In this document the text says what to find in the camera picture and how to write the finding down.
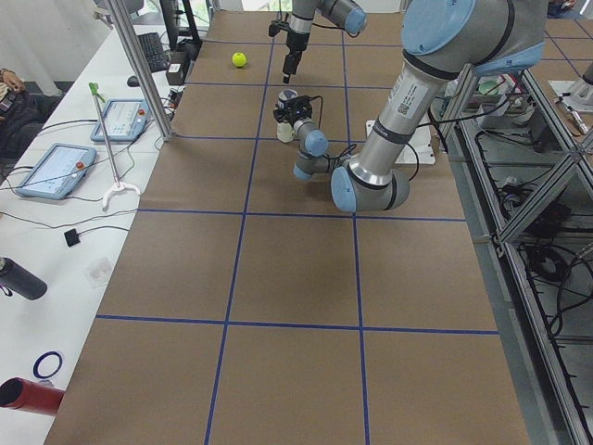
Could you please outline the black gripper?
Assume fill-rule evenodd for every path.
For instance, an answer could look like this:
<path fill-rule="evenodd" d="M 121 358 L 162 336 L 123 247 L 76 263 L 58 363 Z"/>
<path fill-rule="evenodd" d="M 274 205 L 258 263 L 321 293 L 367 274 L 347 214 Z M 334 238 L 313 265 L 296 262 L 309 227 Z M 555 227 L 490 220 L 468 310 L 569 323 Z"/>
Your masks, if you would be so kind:
<path fill-rule="evenodd" d="M 283 64 L 283 83 L 289 84 L 291 76 L 297 73 L 303 52 L 307 49 L 308 35 L 306 33 L 289 31 L 286 37 L 286 45 L 289 52 Z"/>
<path fill-rule="evenodd" d="M 299 108 L 278 108 L 276 107 L 272 115 L 277 123 L 295 124 L 301 119 Z"/>

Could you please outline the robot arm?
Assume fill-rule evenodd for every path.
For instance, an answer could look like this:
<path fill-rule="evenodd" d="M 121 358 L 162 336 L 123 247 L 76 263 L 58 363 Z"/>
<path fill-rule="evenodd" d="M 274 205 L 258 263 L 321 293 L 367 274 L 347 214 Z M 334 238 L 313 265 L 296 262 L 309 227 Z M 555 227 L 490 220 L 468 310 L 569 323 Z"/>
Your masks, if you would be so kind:
<path fill-rule="evenodd" d="M 289 84 L 297 73 L 303 53 L 317 15 L 321 15 L 338 30 L 357 36 L 367 25 L 367 14 L 356 1 L 349 0 L 296 0 L 285 22 L 285 44 L 288 53 L 284 58 L 283 83 Z"/>
<path fill-rule="evenodd" d="M 410 184 L 395 162 L 439 90 L 467 65 L 478 76 L 534 66 L 543 55 L 547 12 L 545 1 L 412 2 L 403 19 L 402 71 L 359 153 L 327 156 L 309 99 L 294 90 L 278 95 L 273 116 L 300 141 L 295 176 L 331 174 L 334 204 L 345 212 L 401 205 Z"/>

